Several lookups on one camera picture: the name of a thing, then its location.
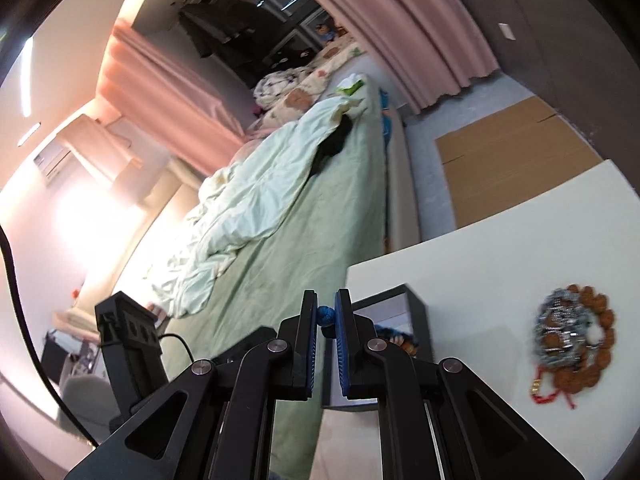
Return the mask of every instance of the black box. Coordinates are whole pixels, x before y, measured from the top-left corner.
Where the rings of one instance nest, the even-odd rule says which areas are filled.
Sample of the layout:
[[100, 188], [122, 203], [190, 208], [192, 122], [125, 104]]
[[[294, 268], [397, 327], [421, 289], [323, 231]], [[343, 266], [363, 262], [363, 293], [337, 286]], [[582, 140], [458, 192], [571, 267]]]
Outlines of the black box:
[[[418, 341], [416, 357], [433, 362], [427, 306], [407, 285], [355, 301], [352, 307], [355, 314], [369, 317], [375, 324], [413, 334]], [[342, 396], [335, 339], [326, 339], [324, 344], [321, 401], [326, 410], [359, 412], [378, 408], [376, 399], [349, 400]]]

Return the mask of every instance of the box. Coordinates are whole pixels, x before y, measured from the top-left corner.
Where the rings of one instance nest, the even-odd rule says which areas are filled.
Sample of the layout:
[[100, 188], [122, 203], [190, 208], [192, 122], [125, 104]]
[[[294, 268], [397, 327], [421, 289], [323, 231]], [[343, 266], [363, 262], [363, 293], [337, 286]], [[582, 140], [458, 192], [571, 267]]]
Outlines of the box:
[[539, 97], [436, 140], [457, 226], [526, 202], [602, 161]]
[[[355, 301], [355, 314], [369, 317], [373, 323], [411, 333], [418, 339], [416, 358], [433, 362], [427, 306], [407, 285]], [[327, 410], [365, 411], [378, 408], [377, 399], [349, 400], [342, 396], [338, 376], [338, 354], [335, 339], [324, 345], [322, 369], [322, 407]]]

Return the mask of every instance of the gray floor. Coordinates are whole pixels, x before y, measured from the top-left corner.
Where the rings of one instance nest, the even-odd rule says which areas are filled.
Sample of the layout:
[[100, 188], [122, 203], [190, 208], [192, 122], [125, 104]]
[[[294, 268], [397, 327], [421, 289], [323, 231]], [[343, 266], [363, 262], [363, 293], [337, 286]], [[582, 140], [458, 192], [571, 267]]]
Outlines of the gray floor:
[[457, 96], [441, 99], [420, 116], [405, 120], [423, 240], [456, 229], [451, 196], [435, 139], [516, 104], [532, 93], [499, 73], [477, 80]]

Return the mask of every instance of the green bed sheet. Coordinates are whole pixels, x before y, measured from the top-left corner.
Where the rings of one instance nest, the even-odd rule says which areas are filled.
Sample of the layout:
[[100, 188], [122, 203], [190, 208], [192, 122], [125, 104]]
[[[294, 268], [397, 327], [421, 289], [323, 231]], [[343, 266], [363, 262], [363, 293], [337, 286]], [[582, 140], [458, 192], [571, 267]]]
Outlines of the green bed sheet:
[[[212, 357], [261, 325], [278, 329], [300, 312], [303, 291], [333, 306], [347, 268], [381, 256], [385, 233], [385, 155], [378, 88], [361, 88], [367, 110], [354, 122], [342, 151], [306, 183], [281, 227], [249, 243], [216, 280], [206, 307], [170, 321], [196, 358]], [[276, 406], [270, 469], [290, 480], [311, 471], [321, 421], [324, 338], [319, 334], [316, 380], [307, 402]], [[170, 378], [188, 366], [179, 342], [164, 339], [162, 360]]]

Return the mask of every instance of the air conditioner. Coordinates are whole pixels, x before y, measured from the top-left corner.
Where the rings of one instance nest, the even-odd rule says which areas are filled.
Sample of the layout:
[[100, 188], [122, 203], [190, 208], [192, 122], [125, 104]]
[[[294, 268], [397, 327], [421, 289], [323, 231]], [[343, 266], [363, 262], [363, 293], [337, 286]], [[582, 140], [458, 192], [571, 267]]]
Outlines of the air conditioner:
[[45, 180], [50, 182], [72, 158], [73, 155], [69, 149], [54, 139], [35, 156], [33, 161]]

